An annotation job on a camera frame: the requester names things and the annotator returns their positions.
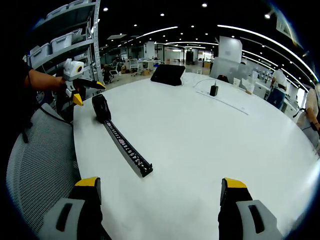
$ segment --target cardboard box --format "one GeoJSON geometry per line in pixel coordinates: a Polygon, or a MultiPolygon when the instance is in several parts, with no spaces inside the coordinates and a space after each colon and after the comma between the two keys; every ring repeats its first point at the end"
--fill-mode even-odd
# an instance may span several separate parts
{"type": "Polygon", "coordinates": [[[210,62],[205,62],[203,67],[204,67],[205,69],[209,69],[209,68],[210,68],[210,65],[211,65],[210,62]]]}
{"type": "Polygon", "coordinates": [[[126,73],[126,69],[127,69],[126,66],[124,66],[124,65],[121,66],[121,73],[125,74],[126,73]]]}
{"type": "Polygon", "coordinates": [[[150,75],[150,70],[149,70],[149,69],[143,70],[142,75],[143,75],[143,76],[148,76],[148,75],[150,75]]]}

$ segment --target white round table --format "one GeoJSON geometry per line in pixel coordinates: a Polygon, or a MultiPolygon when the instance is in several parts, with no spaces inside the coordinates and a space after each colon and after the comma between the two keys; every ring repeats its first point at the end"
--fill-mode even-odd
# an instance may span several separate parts
{"type": "Polygon", "coordinates": [[[103,93],[114,125],[153,164],[145,178],[96,120],[91,98],[74,108],[80,174],[101,178],[105,230],[113,240],[219,239],[221,182],[232,178],[287,233],[319,173],[307,137],[258,96],[217,80],[212,98],[197,91],[209,92],[215,79],[195,73],[181,79],[182,86],[145,79],[103,93]]]}

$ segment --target office chair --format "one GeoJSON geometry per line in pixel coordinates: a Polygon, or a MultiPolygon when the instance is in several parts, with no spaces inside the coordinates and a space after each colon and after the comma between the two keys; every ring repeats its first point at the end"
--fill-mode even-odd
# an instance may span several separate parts
{"type": "Polygon", "coordinates": [[[136,76],[137,74],[142,74],[143,72],[143,67],[142,67],[142,64],[139,64],[138,63],[138,59],[130,59],[129,60],[130,62],[130,70],[135,70],[136,72],[133,72],[131,74],[131,76],[136,76]]]}
{"type": "Polygon", "coordinates": [[[118,66],[119,66],[120,62],[118,62],[115,66],[115,70],[110,70],[109,74],[110,74],[110,81],[109,83],[112,83],[114,80],[119,81],[119,76],[121,75],[121,71],[119,73],[118,71],[118,66]]]}
{"type": "Polygon", "coordinates": [[[218,80],[221,80],[221,81],[223,81],[223,82],[226,82],[226,83],[228,83],[228,84],[230,83],[229,80],[228,80],[228,78],[227,78],[225,75],[219,75],[217,79],[218,79],[218,80]]]}
{"type": "MultiPolygon", "coordinates": [[[[43,109],[61,117],[47,104],[43,109]]],[[[37,234],[43,216],[60,198],[67,198],[80,174],[72,126],[38,109],[26,129],[28,143],[18,136],[7,171],[6,187],[23,220],[37,234]]]]}

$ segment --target tape measure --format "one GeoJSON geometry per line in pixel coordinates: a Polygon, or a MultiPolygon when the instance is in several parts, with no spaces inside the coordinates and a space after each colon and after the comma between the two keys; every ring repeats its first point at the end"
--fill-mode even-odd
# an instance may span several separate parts
{"type": "Polygon", "coordinates": [[[92,98],[92,104],[98,120],[104,125],[115,145],[129,163],[131,168],[143,178],[153,171],[152,164],[148,163],[141,154],[130,144],[111,121],[111,113],[107,100],[102,94],[92,98]]]}

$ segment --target black laptop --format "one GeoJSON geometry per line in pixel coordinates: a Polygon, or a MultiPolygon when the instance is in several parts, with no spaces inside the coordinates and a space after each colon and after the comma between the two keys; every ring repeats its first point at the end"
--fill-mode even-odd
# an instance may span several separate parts
{"type": "Polygon", "coordinates": [[[179,86],[182,84],[180,78],[185,69],[185,66],[160,64],[154,71],[151,81],[171,86],[179,86]]]}

